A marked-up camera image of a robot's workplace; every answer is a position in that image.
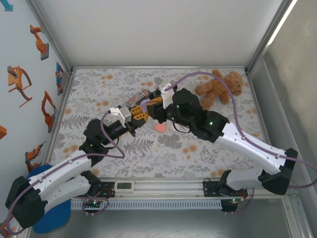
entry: teddy bear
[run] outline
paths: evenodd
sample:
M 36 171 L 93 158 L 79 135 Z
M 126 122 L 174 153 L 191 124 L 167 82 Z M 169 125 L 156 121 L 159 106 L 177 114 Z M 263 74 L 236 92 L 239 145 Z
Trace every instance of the teddy bear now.
M 214 69 L 212 73 L 219 78 L 221 78 L 225 84 L 229 87 L 233 95 L 238 96 L 242 93 L 242 76 L 237 72 L 231 71 L 228 75 L 222 78 L 222 75 L 218 69 Z M 198 96 L 206 94 L 206 96 L 201 101 L 203 109 L 208 110 L 213 106 L 213 101 L 216 97 L 220 97 L 220 101 L 224 104 L 229 103 L 230 95 L 225 89 L 225 87 L 217 80 L 212 79 L 207 83 L 200 84 L 195 88 L 195 93 Z

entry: white ventilation grille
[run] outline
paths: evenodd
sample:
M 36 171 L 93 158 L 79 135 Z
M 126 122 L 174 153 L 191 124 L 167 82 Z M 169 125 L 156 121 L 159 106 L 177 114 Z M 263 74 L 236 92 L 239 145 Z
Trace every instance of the white ventilation grille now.
M 188 210 L 188 209 L 222 209 L 220 200 L 110 200 L 108 210 Z M 71 209 L 81 210 L 83 201 L 72 200 Z M 86 210 L 99 210 L 106 205 L 101 203 L 100 208 L 86 206 Z

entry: digital display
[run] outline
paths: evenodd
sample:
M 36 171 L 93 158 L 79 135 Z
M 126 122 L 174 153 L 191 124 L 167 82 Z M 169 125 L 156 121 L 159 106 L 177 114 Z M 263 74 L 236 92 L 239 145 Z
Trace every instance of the digital display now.
M 119 182 L 117 185 L 117 189 L 131 189 L 132 183 L 130 182 Z

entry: teddy bear head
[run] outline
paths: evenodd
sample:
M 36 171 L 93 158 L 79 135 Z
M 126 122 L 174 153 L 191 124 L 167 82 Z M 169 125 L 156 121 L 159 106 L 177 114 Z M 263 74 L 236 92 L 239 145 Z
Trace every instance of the teddy bear head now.
M 234 95 L 240 95 L 242 93 L 243 80 L 242 76 L 237 72 L 230 72 L 225 76 L 224 82 L 228 85 L 230 91 Z

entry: floral tablecloth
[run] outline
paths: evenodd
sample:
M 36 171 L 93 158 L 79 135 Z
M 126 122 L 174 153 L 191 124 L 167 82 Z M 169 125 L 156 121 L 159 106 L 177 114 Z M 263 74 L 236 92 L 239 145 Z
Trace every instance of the floral tablecloth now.
M 235 96 L 240 125 L 249 134 L 263 139 L 252 91 L 243 68 L 222 68 L 223 75 L 231 70 L 240 73 L 244 86 L 240 96 Z M 113 68 L 78 69 L 64 111 L 50 163 L 55 165 L 67 158 L 85 141 L 83 134 L 92 119 L 101 119 L 110 108 L 122 105 L 143 89 L 153 91 L 163 81 L 175 82 L 182 76 L 195 72 L 211 72 L 212 68 Z M 179 84 L 194 93 L 196 85 L 211 78 L 206 75 L 190 77 Z M 217 111 L 234 121 L 231 102 L 224 105 L 219 99 L 210 110 Z M 116 120 L 105 119 L 106 124 Z M 245 170 L 255 164 L 250 159 L 231 152 L 221 145 L 198 140 L 190 134 L 171 129 L 167 122 L 165 133 L 154 130 L 157 122 L 150 119 L 136 132 L 123 135 L 119 146 L 125 151 L 124 159 L 104 158 L 92 168 L 101 178 L 203 178 L 219 177 L 224 170 Z M 120 155 L 115 149 L 110 154 Z

